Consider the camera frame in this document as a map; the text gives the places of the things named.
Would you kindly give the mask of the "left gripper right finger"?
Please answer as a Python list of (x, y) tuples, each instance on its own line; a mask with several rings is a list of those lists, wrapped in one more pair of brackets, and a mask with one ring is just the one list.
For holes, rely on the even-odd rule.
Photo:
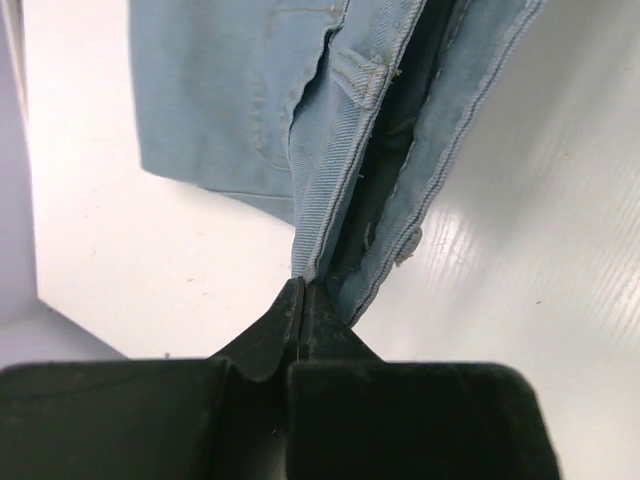
[(381, 361), (339, 317), (320, 283), (310, 283), (305, 290), (305, 359)]

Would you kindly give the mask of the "light blue denim skirt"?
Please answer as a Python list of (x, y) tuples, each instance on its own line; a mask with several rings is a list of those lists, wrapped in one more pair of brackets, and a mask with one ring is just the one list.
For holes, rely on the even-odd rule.
[(144, 171), (295, 230), (291, 273), (356, 323), (540, 1), (132, 1)]

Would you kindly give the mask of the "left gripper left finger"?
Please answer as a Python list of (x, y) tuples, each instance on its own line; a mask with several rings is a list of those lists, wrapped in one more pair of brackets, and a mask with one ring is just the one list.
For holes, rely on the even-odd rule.
[(303, 279), (288, 280), (269, 309), (211, 359), (229, 361), (253, 382), (274, 377), (298, 358), (305, 290)]

